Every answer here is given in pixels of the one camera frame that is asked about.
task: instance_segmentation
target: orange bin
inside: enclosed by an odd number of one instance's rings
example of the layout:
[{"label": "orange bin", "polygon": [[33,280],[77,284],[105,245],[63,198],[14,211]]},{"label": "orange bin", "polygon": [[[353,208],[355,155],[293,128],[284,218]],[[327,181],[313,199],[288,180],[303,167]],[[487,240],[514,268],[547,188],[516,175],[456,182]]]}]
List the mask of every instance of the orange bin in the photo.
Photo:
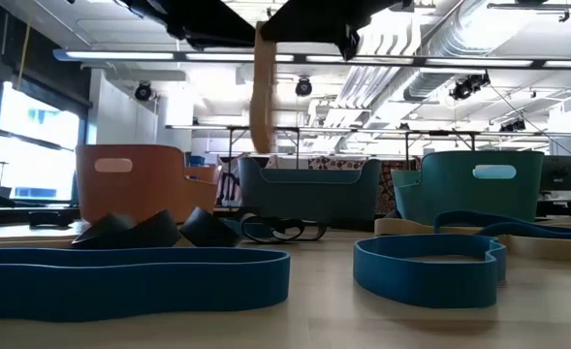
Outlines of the orange bin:
[{"label": "orange bin", "polygon": [[141,222],[168,209],[180,223],[196,206],[214,209],[219,171],[185,167],[184,154],[175,147],[81,145],[76,154],[80,214],[88,222],[110,212]]}]

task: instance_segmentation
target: fluorescent light fixture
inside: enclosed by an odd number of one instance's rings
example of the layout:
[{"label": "fluorescent light fixture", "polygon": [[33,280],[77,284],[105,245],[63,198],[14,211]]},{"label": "fluorescent light fixture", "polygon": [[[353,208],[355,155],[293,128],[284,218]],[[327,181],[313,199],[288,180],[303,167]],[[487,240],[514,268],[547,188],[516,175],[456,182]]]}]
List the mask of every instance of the fluorescent light fixture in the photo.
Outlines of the fluorescent light fixture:
[{"label": "fluorescent light fixture", "polygon": [[422,16],[429,16],[436,12],[435,5],[419,5],[414,7],[414,13]]},{"label": "fluorescent light fixture", "polygon": [[210,125],[167,125],[168,128],[174,130],[227,130],[227,126],[210,126]]},{"label": "fluorescent light fixture", "polygon": [[306,61],[309,63],[335,63],[343,62],[343,58],[336,55],[309,55],[306,56]]},{"label": "fluorescent light fixture", "polygon": [[362,133],[377,133],[377,134],[394,134],[394,135],[401,135],[406,133],[407,131],[405,130],[386,130],[386,129],[379,129],[379,130],[374,130],[374,129],[360,129],[358,130],[358,132],[362,132]]},{"label": "fluorescent light fixture", "polygon": [[67,51],[67,56],[75,59],[116,59],[116,60],[174,60],[170,52],[107,52],[107,51]]},{"label": "fluorescent light fixture", "polygon": [[[244,61],[252,62],[255,56],[252,53],[186,53],[186,59],[196,61]],[[293,54],[277,54],[277,62],[294,61]]]},{"label": "fluorescent light fixture", "polygon": [[352,132],[352,129],[346,129],[346,128],[330,128],[330,127],[301,127],[301,132],[350,133],[350,132]]},{"label": "fluorescent light fixture", "polygon": [[402,57],[388,57],[388,56],[359,56],[354,57],[348,61],[348,63],[382,63],[382,64],[399,64],[399,65],[410,65],[414,62],[414,58],[402,58]]},{"label": "fluorescent light fixture", "polygon": [[539,4],[539,5],[528,5],[528,4],[488,4],[488,9],[490,10],[519,10],[519,11],[552,11],[552,12],[563,12],[566,10],[571,10],[571,5],[569,4]]},{"label": "fluorescent light fixture", "polygon": [[469,67],[528,67],[533,64],[532,60],[522,59],[494,59],[494,58],[429,58],[427,65],[455,65]]},{"label": "fluorescent light fixture", "polygon": [[306,61],[309,63],[343,63],[343,64],[397,64],[410,65],[414,58],[391,57],[391,56],[359,56],[343,61],[343,58],[336,55],[307,55]]},{"label": "fluorescent light fixture", "polygon": [[485,69],[463,69],[463,68],[421,68],[421,73],[430,74],[472,74],[483,75],[486,73]]},{"label": "fluorescent light fixture", "polygon": [[571,68],[571,61],[548,61],[544,64],[544,67],[549,68]]}]

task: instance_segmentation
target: beige band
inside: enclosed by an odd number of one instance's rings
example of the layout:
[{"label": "beige band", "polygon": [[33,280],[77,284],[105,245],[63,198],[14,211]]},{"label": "beige band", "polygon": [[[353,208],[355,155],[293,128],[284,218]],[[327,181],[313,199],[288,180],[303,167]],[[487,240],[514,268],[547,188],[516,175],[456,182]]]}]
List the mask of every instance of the beige band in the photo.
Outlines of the beige band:
[{"label": "beige band", "polygon": [[272,87],[276,43],[264,41],[260,34],[263,24],[263,22],[258,22],[255,32],[255,77],[253,78],[253,96],[250,100],[248,124],[255,150],[260,153],[269,153],[273,133]]},{"label": "beige band", "polygon": [[[571,228],[571,217],[541,223],[542,226]],[[443,227],[442,233],[476,234],[481,228]],[[433,234],[433,227],[405,219],[382,218],[375,221],[375,235],[418,235]],[[498,237],[514,256],[571,261],[571,239],[562,238],[526,238],[512,235]]]}]

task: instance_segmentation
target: computer monitor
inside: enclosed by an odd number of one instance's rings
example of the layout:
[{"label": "computer monitor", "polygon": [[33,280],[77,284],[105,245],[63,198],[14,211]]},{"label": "computer monitor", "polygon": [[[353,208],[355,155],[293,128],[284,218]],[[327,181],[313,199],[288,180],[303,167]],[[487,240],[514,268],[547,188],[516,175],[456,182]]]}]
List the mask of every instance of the computer monitor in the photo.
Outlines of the computer monitor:
[{"label": "computer monitor", "polygon": [[571,156],[544,156],[539,188],[542,191],[571,191]]}]

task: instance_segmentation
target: spotlight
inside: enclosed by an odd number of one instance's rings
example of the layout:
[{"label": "spotlight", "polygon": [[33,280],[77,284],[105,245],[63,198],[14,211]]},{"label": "spotlight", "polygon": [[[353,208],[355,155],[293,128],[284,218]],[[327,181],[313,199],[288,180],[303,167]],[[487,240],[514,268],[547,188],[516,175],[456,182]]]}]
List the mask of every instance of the spotlight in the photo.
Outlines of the spotlight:
[{"label": "spotlight", "polygon": [[306,97],[313,91],[313,86],[308,78],[300,78],[296,85],[296,95],[299,97]]},{"label": "spotlight", "polygon": [[481,91],[481,87],[490,84],[490,76],[488,73],[483,75],[471,75],[464,80],[456,81],[453,91],[449,92],[456,101],[462,101],[472,96],[472,94]]},{"label": "spotlight", "polygon": [[558,22],[559,22],[559,23],[564,23],[564,22],[566,22],[567,20],[569,20],[569,17],[570,17],[570,15],[569,15],[569,10],[565,10],[565,12],[563,12],[563,16],[560,16],[560,17],[558,18]]},{"label": "spotlight", "polygon": [[523,119],[518,119],[505,124],[500,125],[499,132],[518,132],[524,131],[526,129],[526,124]]},{"label": "spotlight", "polygon": [[153,95],[153,91],[151,90],[151,82],[150,81],[141,81],[139,82],[139,87],[134,92],[134,96],[142,102],[149,101],[149,98]]}]

